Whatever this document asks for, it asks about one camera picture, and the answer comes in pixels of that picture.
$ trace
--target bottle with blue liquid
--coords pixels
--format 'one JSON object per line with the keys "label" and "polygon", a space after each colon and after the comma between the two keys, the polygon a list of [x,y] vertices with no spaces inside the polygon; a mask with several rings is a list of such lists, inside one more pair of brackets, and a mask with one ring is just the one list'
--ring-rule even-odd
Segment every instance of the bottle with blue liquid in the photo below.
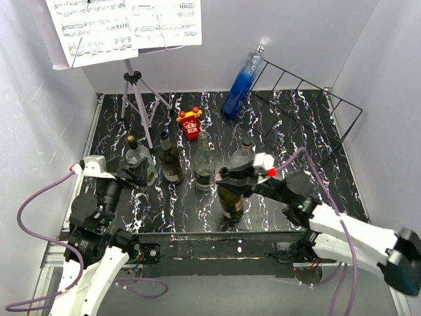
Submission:
{"label": "bottle with blue liquid", "polygon": [[221,107],[222,114],[227,117],[234,117],[238,114],[245,97],[249,93],[251,85],[255,81],[263,52],[264,47],[259,46],[256,51],[251,51],[247,55],[243,68],[237,75],[228,97]]}

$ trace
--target musical notes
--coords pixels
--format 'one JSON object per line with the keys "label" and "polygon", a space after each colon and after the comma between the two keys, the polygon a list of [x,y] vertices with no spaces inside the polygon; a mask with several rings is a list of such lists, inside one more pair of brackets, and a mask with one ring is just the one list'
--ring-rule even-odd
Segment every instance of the musical notes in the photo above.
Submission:
{"label": "musical notes", "polygon": [[75,67],[136,57],[139,48],[202,42],[200,0],[46,2],[68,64]]}

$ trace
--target marble surface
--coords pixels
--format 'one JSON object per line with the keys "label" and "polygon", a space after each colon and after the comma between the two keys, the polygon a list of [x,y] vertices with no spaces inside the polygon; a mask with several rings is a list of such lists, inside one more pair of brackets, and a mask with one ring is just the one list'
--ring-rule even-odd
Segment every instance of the marble surface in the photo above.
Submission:
{"label": "marble surface", "polygon": [[[153,107],[157,107],[151,137],[159,177],[151,187],[122,192],[116,220],[109,227],[111,232],[117,228],[131,232],[264,232],[301,229],[284,217],[284,205],[256,195],[245,200],[245,214],[241,222],[232,225],[224,221],[216,187],[213,186],[206,193],[195,190],[192,164],[197,140],[187,140],[176,117],[178,111],[190,111],[193,106],[201,108],[201,128],[210,134],[209,145],[217,168],[229,161],[230,155],[239,148],[245,136],[252,139],[254,152],[273,154],[276,165],[285,161],[302,145],[307,145],[314,162],[320,164],[337,145],[338,139],[328,104],[321,93],[314,90],[296,93],[293,90],[256,92],[249,96],[239,117],[232,120],[220,114],[226,92],[164,93],[162,96],[176,110],[172,116],[154,95],[143,95],[149,113]],[[272,106],[264,105],[262,99],[267,99]],[[136,104],[134,95],[129,95],[129,100]],[[123,122],[120,120],[121,105],[122,95],[105,95],[92,143],[92,155],[104,155],[106,159],[116,155],[124,157],[128,149],[124,139],[128,134],[141,138],[142,144],[147,146],[139,114],[129,106]],[[292,117],[299,117],[303,123],[298,124]],[[156,157],[161,150],[159,133],[163,130],[169,132],[171,142],[178,146],[186,170],[183,182],[178,185],[165,180]],[[307,171],[308,166],[297,161],[284,172],[294,170]],[[342,211],[367,221],[341,147],[320,169],[320,175]],[[94,181],[85,179],[82,190],[93,192]]]}

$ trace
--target bottle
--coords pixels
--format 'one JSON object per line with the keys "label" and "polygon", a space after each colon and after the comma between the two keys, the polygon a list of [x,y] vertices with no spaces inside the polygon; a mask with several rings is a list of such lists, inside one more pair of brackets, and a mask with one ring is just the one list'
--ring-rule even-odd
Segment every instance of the bottle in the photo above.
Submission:
{"label": "bottle", "polygon": [[178,148],[170,143],[166,132],[161,133],[161,146],[162,151],[159,153],[159,161],[164,177],[168,181],[178,184],[184,178],[184,168],[180,161]]}
{"label": "bottle", "polygon": [[237,75],[234,84],[221,107],[221,113],[227,117],[234,117],[237,115],[241,104],[249,93],[251,85],[255,81],[257,70],[259,69],[260,62],[262,61],[262,54],[264,47],[259,46],[256,51],[251,51],[247,55],[247,59],[243,68]]}
{"label": "bottle", "polygon": [[201,191],[209,191],[215,179],[215,162],[209,150],[209,134],[202,130],[199,133],[199,149],[193,160],[196,188]]}
{"label": "bottle", "polygon": [[[226,167],[220,169],[220,174],[224,177],[227,171]],[[216,189],[218,192],[219,200],[222,206],[222,214],[227,221],[237,222],[241,220],[244,214],[243,197],[239,196],[229,189],[219,185]]]}
{"label": "bottle", "polygon": [[137,143],[136,138],[133,135],[126,137],[126,142],[129,145],[129,150],[126,153],[126,160],[129,164],[135,165],[138,161],[141,161],[144,157],[147,158],[147,185],[151,186],[158,177],[157,170],[153,165],[152,156],[149,150]]}
{"label": "bottle", "polygon": [[251,151],[251,139],[246,137],[243,139],[241,149],[237,150],[231,156],[230,167],[237,168],[252,161],[255,158]]}

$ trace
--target red toy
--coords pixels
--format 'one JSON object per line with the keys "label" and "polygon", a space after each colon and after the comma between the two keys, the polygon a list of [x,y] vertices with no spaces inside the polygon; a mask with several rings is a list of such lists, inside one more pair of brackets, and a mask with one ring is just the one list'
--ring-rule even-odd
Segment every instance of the red toy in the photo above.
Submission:
{"label": "red toy", "polygon": [[197,118],[200,117],[202,111],[198,107],[194,107],[190,112],[180,111],[177,122],[180,122],[183,126],[183,130],[186,133],[188,140],[194,140],[199,136],[200,124]]}

